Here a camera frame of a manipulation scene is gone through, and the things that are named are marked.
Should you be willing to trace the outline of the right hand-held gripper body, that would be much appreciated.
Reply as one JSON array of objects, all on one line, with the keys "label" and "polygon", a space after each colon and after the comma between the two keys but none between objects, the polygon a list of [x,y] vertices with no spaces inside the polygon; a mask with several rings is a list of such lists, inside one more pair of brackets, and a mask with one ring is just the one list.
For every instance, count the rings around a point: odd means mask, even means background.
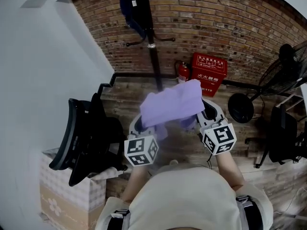
[{"label": "right hand-held gripper body", "polygon": [[197,114],[200,125],[200,139],[212,155],[230,151],[236,141],[236,134],[231,123],[228,123],[221,107],[202,98],[204,110]]}]

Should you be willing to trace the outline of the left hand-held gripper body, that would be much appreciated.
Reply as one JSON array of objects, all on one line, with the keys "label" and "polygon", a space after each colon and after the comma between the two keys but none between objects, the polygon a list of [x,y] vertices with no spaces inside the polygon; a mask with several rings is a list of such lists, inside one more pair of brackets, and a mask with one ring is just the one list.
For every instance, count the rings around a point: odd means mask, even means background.
[{"label": "left hand-held gripper body", "polygon": [[129,126],[128,139],[124,141],[125,158],[133,167],[153,164],[159,150],[155,127],[143,127],[138,114]]}]

